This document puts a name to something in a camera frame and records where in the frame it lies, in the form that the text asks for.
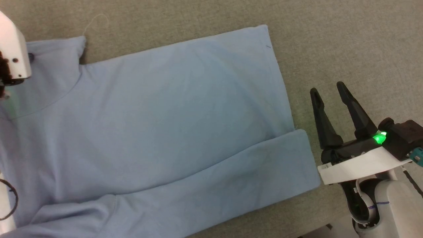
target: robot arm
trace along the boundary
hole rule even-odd
[[[0,97],[4,87],[23,83],[31,76],[25,38],[15,24],[0,11]]]
[[[337,88],[356,128],[356,139],[346,143],[333,129],[318,91],[310,91],[323,149],[318,171],[324,184],[341,185],[360,237],[421,237],[423,226],[417,222],[423,217],[423,199],[396,181],[393,168],[413,161],[423,166],[423,127],[387,118],[378,130],[345,84],[338,82]]]

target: green led light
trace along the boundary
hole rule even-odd
[[[376,141],[376,143],[382,144],[386,140],[386,135],[376,134],[373,136],[373,139]]]

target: teal connector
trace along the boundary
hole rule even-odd
[[[423,149],[421,147],[417,147],[411,151],[410,159],[423,167]]]

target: light blue t-shirt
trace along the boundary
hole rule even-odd
[[[267,26],[80,65],[84,46],[29,42],[0,102],[4,237],[184,237],[320,184]]]

